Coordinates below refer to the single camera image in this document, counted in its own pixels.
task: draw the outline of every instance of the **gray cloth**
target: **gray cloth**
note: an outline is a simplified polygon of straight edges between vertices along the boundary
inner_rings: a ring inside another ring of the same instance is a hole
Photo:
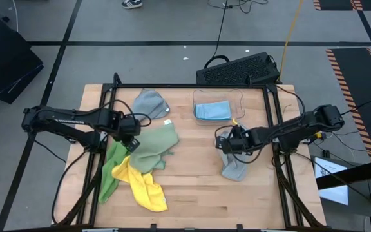
[[[144,113],[152,119],[159,119],[165,117],[170,108],[161,95],[155,90],[141,90],[140,95],[134,100],[131,107],[133,113]],[[143,115],[136,115],[136,119],[143,120],[146,117]]]
[[[223,131],[220,136],[227,137],[230,131]],[[235,181],[242,181],[247,174],[247,165],[239,162],[232,154],[224,154],[222,150],[218,150],[220,157],[223,160],[222,176]],[[236,155],[242,161],[248,161],[249,155],[242,153]]]

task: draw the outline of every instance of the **wooden table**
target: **wooden table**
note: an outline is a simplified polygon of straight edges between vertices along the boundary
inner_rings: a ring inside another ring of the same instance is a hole
[[[293,86],[282,87],[294,91]],[[100,84],[85,86],[80,110],[98,107],[101,88]],[[156,90],[170,105],[171,111],[167,117],[153,120],[150,127],[161,126],[164,120],[171,119],[180,137],[180,142],[171,149],[175,154],[164,157],[167,162],[165,170],[153,172],[155,182],[164,190],[169,210],[155,213],[139,206],[133,198],[130,186],[120,182],[107,203],[98,205],[95,227],[149,228],[150,224],[157,224],[158,228],[234,229],[237,224],[243,224],[245,229],[284,229],[278,181],[271,164],[271,147],[266,146],[258,160],[249,164],[247,176],[243,181],[228,180],[220,174],[222,161],[214,148],[214,131],[218,126],[201,126],[194,120],[192,104],[194,89]],[[139,88],[119,88],[117,98],[131,105],[140,91]],[[267,126],[262,91],[255,89],[241,91],[244,97],[245,116],[240,122],[249,128]],[[300,113],[295,96],[283,91],[279,91],[278,95],[283,119],[297,117]],[[274,106],[272,97],[270,101],[271,106]],[[127,113],[121,103],[116,104],[115,109]],[[273,107],[272,111],[273,121],[276,122]],[[76,127],[85,131],[91,129],[81,125]],[[309,156],[306,145],[300,145],[298,152]],[[67,165],[81,153],[82,147],[79,144],[72,144]],[[325,224],[310,161],[297,155],[292,155],[291,159],[300,199],[310,212]],[[87,160],[88,155],[85,155],[69,170],[63,180],[55,210],[58,220],[65,217],[81,195]],[[295,225],[292,201],[288,195],[287,198],[291,222]],[[85,223],[88,221],[91,201],[90,197],[86,204]]]

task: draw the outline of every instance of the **blue cloth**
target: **blue cloth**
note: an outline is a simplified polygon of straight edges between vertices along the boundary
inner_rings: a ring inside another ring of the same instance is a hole
[[[195,117],[202,120],[223,121],[231,119],[229,101],[197,104],[195,106]]]

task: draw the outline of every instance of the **green cloth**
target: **green cloth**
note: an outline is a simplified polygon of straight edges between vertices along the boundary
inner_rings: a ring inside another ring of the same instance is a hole
[[[141,132],[135,138],[140,146],[131,154],[129,165],[141,173],[149,173],[154,168],[164,169],[166,163],[162,157],[172,154],[168,149],[178,143],[178,135],[172,123]]]
[[[103,204],[113,194],[119,185],[119,180],[111,175],[111,171],[120,165],[124,158],[129,155],[128,150],[120,142],[113,142],[107,150],[106,163],[102,167],[101,191],[98,201]]]

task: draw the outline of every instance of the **person's foot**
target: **person's foot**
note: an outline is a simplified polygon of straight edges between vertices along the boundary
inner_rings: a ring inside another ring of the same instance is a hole
[[[142,1],[141,0],[124,0],[121,3],[121,5],[125,9],[133,9],[133,8],[141,7]]]

